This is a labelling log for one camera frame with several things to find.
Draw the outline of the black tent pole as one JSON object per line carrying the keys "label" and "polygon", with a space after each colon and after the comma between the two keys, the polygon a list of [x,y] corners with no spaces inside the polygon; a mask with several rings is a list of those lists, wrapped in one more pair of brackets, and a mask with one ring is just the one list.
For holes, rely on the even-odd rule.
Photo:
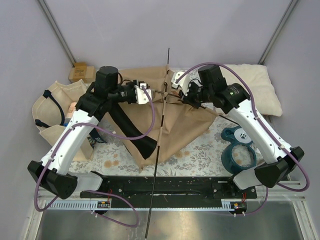
{"label": "black tent pole", "polygon": [[[168,83],[166,81],[164,82],[164,91],[163,92],[168,92]],[[155,158],[155,165],[154,165],[154,172],[153,172],[153,182],[152,182],[152,189],[151,189],[151,194],[150,194],[150,202],[149,202],[149,209],[148,209],[148,216],[147,216],[147,223],[146,223],[146,228],[145,228],[144,240],[148,239],[148,233],[149,233],[149,228],[150,228],[152,206],[153,206],[154,192],[155,192],[156,179],[157,179],[157,169],[158,169],[159,155],[160,155],[160,148],[161,148],[161,139],[162,139],[162,134],[163,134],[164,119],[165,119],[165,106],[166,106],[167,95],[161,95],[161,96],[163,97],[163,106],[162,106],[162,115],[161,115],[162,117],[161,117],[159,135],[158,135],[158,139],[157,139],[156,158]]]}
{"label": "black tent pole", "polygon": [[163,96],[166,95],[166,96],[171,96],[171,97],[178,98],[178,99],[180,99],[180,101],[183,104],[188,104],[188,105],[192,106],[195,109],[199,109],[199,108],[205,109],[206,108],[206,107],[202,106],[202,104],[200,102],[189,100],[189,99],[187,99],[186,96],[182,96],[182,95],[179,95],[179,94],[176,94],[176,93],[173,93],[173,92],[172,93],[168,93],[168,92],[163,92],[163,91],[154,90],[154,89],[152,89],[151,91],[153,93],[162,94]]}

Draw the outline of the beige fabric pet tent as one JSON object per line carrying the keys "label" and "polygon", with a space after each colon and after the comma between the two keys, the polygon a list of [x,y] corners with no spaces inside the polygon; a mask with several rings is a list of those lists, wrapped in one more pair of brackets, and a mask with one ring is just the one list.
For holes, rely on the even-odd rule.
{"label": "beige fabric pet tent", "polygon": [[204,134],[218,116],[209,108],[193,108],[171,95],[174,72],[168,65],[127,68],[120,70],[120,74],[125,81],[143,81],[156,91],[152,104],[114,103],[104,117],[116,134],[126,137],[146,133],[155,120],[146,137],[123,140],[139,171],[167,161]]}

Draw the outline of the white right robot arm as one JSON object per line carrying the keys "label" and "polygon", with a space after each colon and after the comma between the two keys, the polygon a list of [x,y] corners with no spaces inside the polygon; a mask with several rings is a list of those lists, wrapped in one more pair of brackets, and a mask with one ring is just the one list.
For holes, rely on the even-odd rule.
{"label": "white right robot arm", "polygon": [[232,117],[257,146],[264,162],[233,174],[228,184],[228,194],[239,198],[247,188],[263,185],[273,188],[295,167],[303,167],[301,147],[292,147],[264,119],[256,107],[249,85],[230,67],[214,62],[200,63],[191,68],[197,70],[200,84],[188,79],[190,70],[172,78],[180,89],[185,104],[199,108],[202,103],[212,103]]}

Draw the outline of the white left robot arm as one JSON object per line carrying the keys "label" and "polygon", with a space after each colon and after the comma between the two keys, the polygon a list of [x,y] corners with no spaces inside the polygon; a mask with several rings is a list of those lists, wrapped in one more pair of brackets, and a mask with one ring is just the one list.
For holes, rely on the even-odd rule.
{"label": "white left robot arm", "polygon": [[63,200],[78,191],[92,192],[98,198],[107,195],[109,186],[101,175],[69,173],[68,170],[84,140],[93,129],[99,128],[99,122],[113,107],[124,102],[139,105],[152,102],[152,91],[146,82],[133,80],[121,85],[118,80],[122,79],[117,68],[101,67],[96,81],[79,97],[72,118],[51,150],[40,161],[29,163],[27,169],[36,181],[35,202],[39,188]]}

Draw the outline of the cardboard box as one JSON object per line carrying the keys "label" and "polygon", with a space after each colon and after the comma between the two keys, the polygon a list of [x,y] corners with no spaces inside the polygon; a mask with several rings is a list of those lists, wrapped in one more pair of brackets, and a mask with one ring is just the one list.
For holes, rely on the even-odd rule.
{"label": "cardboard box", "polygon": [[70,70],[68,79],[72,82],[83,80],[84,83],[90,84],[96,79],[96,68],[88,66],[86,62],[76,62]]}

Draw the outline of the white fluffy pillow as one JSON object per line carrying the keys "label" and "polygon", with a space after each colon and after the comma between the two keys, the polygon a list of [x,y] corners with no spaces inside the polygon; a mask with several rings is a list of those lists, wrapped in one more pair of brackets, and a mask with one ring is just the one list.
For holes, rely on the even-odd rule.
{"label": "white fluffy pillow", "polygon": [[281,103],[271,83],[267,67],[258,64],[228,64],[250,88],[255,107],[262,115],[280,117],[283,114]]}

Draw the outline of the cream canvas tote bag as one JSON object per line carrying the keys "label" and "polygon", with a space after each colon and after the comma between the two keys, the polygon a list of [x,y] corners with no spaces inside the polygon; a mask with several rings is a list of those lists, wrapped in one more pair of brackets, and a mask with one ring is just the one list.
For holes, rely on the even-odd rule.
{"label": "cream canvas tote bag", "polygon": [[47,89],[53,99],[41,95],[33,104],[33,119],[48,125],[48,127],[38,126],[39,134],[50,145],[53,146],[65,130],[62,114],[66,115],[68,113],[71,104],[78,102],[88,86],[82,80],[69,85],[56,81]]}

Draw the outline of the floral patterned mat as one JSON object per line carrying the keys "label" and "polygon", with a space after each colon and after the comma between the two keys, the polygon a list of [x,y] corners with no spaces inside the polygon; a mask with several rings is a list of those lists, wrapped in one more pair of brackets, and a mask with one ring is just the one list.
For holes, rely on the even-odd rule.
{"label": "floral patterned mat", "polygon": [[[211,104],[205,108],[213,110]],[[221,154],[228,142],[221,138],[224,128],[233,127],[231,118],[217,116],[209,129],[190,144],[172,155],[167,161],[158,163],[157,176],[227,176],[229,173],[221,162]],[[106,143],[99,143],[93,150],[90,161],[74,161],[71,170],[76,173],[97,171],[104,175],[151,176],[154,165],[142,171],[126,149],[122,139],[104,134]]]}

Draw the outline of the aluminium frame post left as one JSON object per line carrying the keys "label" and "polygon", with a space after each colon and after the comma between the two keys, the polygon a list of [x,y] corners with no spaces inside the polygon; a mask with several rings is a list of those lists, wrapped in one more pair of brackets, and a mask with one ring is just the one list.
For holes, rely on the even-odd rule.
{"label": "aluminium frame post left", "polygon": [[65,53],[68,61],[70,62],[71,66],[74,67],[76,63],[76,59],[66,42],[60,27],[47,3],[46,0],[36,0],[37,4],[39,5],[42,13],[44,14],[49,26],[51,27],[51,30],[53,31],[54,35],[56,36],[60,46],[62,47],[63,52]]}

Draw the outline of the aluminium frame post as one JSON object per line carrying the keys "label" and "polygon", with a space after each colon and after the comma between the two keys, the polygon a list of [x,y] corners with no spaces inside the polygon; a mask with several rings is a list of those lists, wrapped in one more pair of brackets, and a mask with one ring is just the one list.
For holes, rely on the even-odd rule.
{"label": "aluminium frame post", "polygon": [[271,54],[274,46],[276,45],[277,40],[281,36],[283,30],[285,29],[292,14],[296,10],[296,8],[300,2],[301,2],[300,0],[290,0],[289,1],[289,4],[287,5],[282,17],[280,18],[275,30],[273,31],[266,47],[264,48],[264,50],[263,50],[263,52],[257,62],[258,65],[265,65],[269,55]]}
{"label": "aluminium frame post", "polygon": [[66,42],[60,27],[47,3],[46,0],[36,0],[37,4],[39,5],[42,13],[44,14],[49,26],[51,27],[51,30],[53,31],[54,35],[56,36],[60,46],[62,47],[63,52],[65,53],[68,61],[70,62],[71,66],[74,67],[76,63],[76,59]]}

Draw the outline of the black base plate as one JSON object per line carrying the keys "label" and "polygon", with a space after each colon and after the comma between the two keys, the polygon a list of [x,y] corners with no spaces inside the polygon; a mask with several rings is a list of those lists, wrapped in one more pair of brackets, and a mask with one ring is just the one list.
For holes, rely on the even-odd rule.
{"label": "black base plate", "polygon": [[137,209],[214,209],[222,200],[256,199],[255,187],[239,190],[228,177],[103,176],[97,193],[83,191],[82,199],[119,195]]}

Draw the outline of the aluminium frame post right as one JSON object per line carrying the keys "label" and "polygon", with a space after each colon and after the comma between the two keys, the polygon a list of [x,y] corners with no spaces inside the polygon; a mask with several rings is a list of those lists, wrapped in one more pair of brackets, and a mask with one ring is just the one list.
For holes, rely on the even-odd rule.
{"label": "aluminium frame post right", "polygon": [[257,62],[258,65],[265,65],[269,55],[271,54],[274,46],[276,45],[277,40],[281,36],[283,30],[285,29],[292,14],[296,10],[296,8],[300,2],[301,2],[300,0],[290,0],[289,1],[289,4],[287,5],[282,17],[280,18],[275,30],[273,31],[266,47],[264,48],[264,50],[263,50],[263,52]]}

